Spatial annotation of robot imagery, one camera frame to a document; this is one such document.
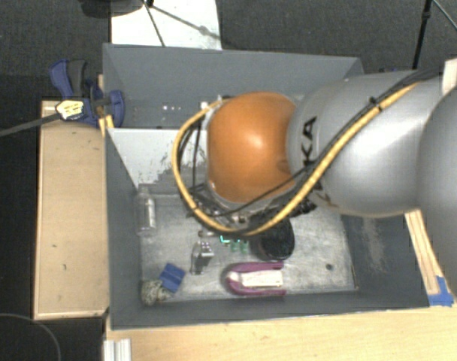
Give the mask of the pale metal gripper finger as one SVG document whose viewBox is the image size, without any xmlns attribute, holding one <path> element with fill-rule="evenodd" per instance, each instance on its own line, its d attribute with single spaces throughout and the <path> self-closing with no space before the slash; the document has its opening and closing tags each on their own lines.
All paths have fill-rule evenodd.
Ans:
<svg viewBox="0 0 457 361">
<path fill-rule="evenodd" d="M 208 241 L 201 242 L 201 249 L 199 254 L 200 272 L 204 273 L 214 258 L 214 252 Z"/>
<path fill-rule="evenodd" d="M 196 243 L 193 246 L 191 253 L 191 267 L 190 273 L 192 275 L 201 275 L 203 273 L 203 258 L 201 256 L 202 246 L 201 243 Z"/>
</svg>

